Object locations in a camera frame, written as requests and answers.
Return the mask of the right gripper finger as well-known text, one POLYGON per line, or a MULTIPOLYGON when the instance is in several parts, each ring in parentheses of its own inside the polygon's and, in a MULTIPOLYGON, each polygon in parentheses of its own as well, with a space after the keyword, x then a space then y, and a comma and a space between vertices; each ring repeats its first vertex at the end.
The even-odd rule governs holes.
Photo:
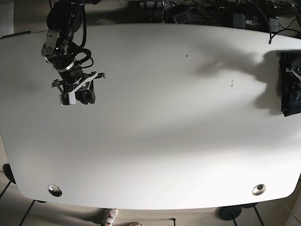
POLYGON ((94 82, 88 82, 79 89, 79 101, 82 104, 94 104, 95 103, 95 91, 94 82))

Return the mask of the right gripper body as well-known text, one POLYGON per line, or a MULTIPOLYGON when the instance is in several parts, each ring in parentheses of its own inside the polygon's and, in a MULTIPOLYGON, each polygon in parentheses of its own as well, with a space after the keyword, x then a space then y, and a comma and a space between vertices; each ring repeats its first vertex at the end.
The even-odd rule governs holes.
POLYGON ((86 83, 94 81, 96 79, 105 78, 105 73, 91 72, 90 74, 83 73, 83 76, 74 84, 68 85, 63 80, 54 80, 51 87, 58 88, 60 91, 60 105, 75 105, 79 101, 79 89, 86 83))

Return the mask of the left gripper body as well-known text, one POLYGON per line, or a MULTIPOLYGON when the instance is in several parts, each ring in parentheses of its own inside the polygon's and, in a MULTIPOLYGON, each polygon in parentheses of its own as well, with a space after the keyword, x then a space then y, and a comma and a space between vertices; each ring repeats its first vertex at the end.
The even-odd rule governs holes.
POLYGON ((299 81, 301 81, 301 67, 298 65, 292 65, 291 67, 286 67, 285 71, 287 73, 292 73, 299 81))

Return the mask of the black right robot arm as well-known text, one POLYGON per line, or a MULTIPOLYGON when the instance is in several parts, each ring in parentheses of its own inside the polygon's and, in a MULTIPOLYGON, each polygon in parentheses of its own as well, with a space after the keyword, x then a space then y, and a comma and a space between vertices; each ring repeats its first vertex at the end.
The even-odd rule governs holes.
POLYGON ((85 73, 83 63, 93 62, 92 53, 85 48, 87 40, 86 4, 97 0, 58 0, 51 4, 47 17, 47 38, 41 54, 51 64, 61 79, 54 80, 52 88, 60 91, 60 104, 84 105, 95 103, 94 80, 104 78, 104 73, 85 73))

